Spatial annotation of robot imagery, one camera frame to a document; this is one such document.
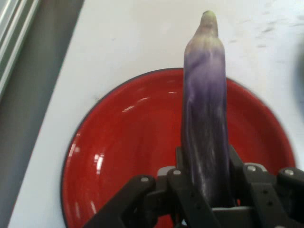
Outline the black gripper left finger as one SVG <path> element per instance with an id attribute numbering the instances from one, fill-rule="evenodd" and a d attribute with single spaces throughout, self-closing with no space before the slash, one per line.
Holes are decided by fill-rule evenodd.
<path id="1" fill-rule="evenodd" d="M 189 228 L 217 228 L 219 221 L 206 200 L 193 187 L 181 148 L 176 166 L 166 174 L 133 176 L 85 223 L 86 228 L 153 228 L 158 218 L 170 215 L 174 227 L 185 221 Z"/>

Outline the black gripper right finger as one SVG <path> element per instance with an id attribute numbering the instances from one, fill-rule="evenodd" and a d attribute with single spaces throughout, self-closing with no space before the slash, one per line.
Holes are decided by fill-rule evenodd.
<path id="1" fill-rule="evenodd" d="M 258 163 L 244 163 L 229 147 L 233 195 L 241 206 L 249 206 L 263 228 L 304 226 L 304 172 L 282 168 L 274 175 Z"/>

